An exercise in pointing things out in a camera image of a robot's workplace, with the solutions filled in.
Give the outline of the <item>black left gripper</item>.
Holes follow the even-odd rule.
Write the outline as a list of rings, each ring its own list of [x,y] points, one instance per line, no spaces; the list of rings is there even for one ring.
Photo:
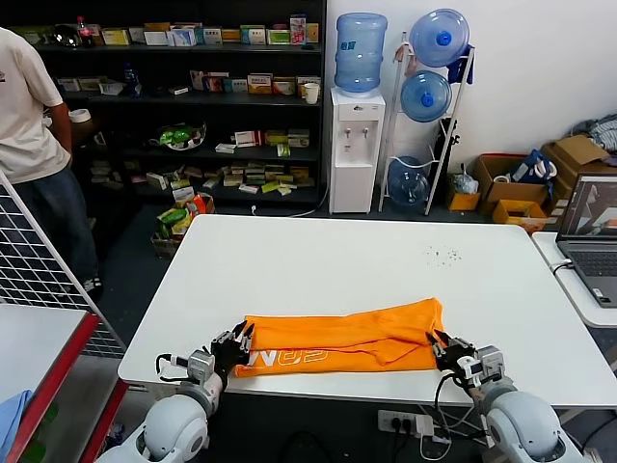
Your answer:
[[[236,366],[245,366],[249,362],[254,328],[254,325],[245,326],[242,321],[210,343],[215,357],[214,371],[223,381],[228,380]]]

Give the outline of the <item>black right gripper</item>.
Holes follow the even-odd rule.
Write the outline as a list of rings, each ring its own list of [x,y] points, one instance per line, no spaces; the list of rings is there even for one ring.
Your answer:
[[[472,343],[458,337],[451,337],[444,331],[426,333],[426,338],[431,344],[439,371],[452,371],[456,374],[464,374],[464,368],[459,362],[464,358],[475,360],[475,347]]]

